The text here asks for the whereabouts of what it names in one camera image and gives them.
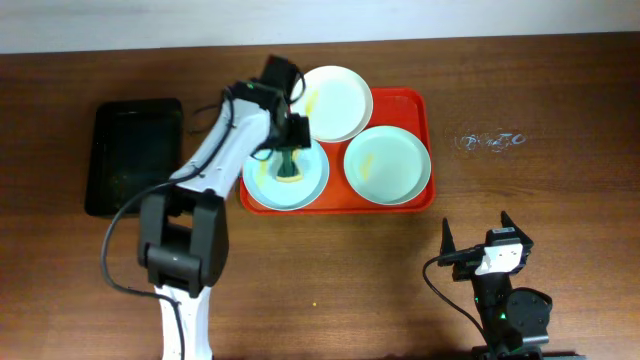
wood grain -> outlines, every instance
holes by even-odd
[[[108,221],[83,212],[95,109],[177,97],[190,112],[256,75],[270,53],[418,90],[438,196],[413,215],[278,217],[231,198],[230,257],[211,302],[217,357],[428,356],[481,344],[420,270],[444,216],[466,247],[500,210],[536,242],[513,283],[554,298],[545,349],[637,357],[638,33],[0,56],[0,357],[160,357],[159,306],[100,277]],[[499,153],[456,146],[496,131],[526,141]],[[185,137],[184,153],[201,140]],[[121,224],[110,264],[119,281],[150,288],[137,226]],[[451,282],[450,269],[430,276],[473,310],[469,283]]]

light blue plate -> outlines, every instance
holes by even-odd
[[[271,150],[262,150],[255,157],[264,159]],[[279,211],[291,211],[311,204],[329,181],[329,159],[317,141],[311,140],[311,148],[300,150],[295,160],[303,178],[292,183],[276,180],[282,165],[282,154],[275,152],[266,161],[249,159],[242,169],[242,180],[252,198],[265,207]]]

black container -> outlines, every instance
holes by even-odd
[[[182,106],[177,99],[110,102],[96,112],[85,211],[114,215],[131,197],[178,169]],[[128,214],[139,212],[134,206]]]

white robotic arm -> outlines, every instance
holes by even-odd
[[[220,116],[215,126],[204,140],[198,151],[191,159],[171,178],[180,178],[189,175],[197,168],[203,166],[207,158],[218,147],[229,121],[231,131],[227,139],[220,147],[211,163],[200,174],[177,186],[203,193],[213,190],[218,196],[226,199],[233,184],[238,179],[238,173],[242,164],[261,144],[267,141],[271,128],[271,115],[268,110],[261,109],[254,102],[234,99],[234,118],[229,120],[231,114],[231,101],[227,100],[222,105]]]
[[[209,297],[228,253],[224,201],[243,163],[256,150],[311,145],[308,119],[288,109],[298,75],[295,65],[271,57],[260,80],[238,82],[227,89],[215,126],[192,158],[171,176],[175,186],[142,201],[138,262],[147,268],[156,293],[173,300],[173,304],[161,301],[163,360],[213,356],[208,339]],[[170,221],[170,216],[184,211],[193,215],[192,228]]]
[[[267,140],[271,117],[268,110],[256,103],[241,99],[227,100],[222,105],[220,116],[198,151],[171,178],[181,178],[205,165],[208,157],[219,146],[211,162],[199,176],[176,186],[198,193],[207,190],[226,199],[238,178],[242,164],[256,148]],[[231,130],[225,138],[227,126]],[[213,352],[209,346],[209,298],[211,287],[205,286],[197,298],[191,298],[185,290],[169,285],[156,286],[155,291],[180,302],[186,360],[211,360]],[[164,337],[163,360],[180,360],[180,336],[173,308],[160,301],[162,309],[162,332]]]

white wall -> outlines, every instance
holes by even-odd
[[[640,30],[640,0],[0,0],[0,53]]]

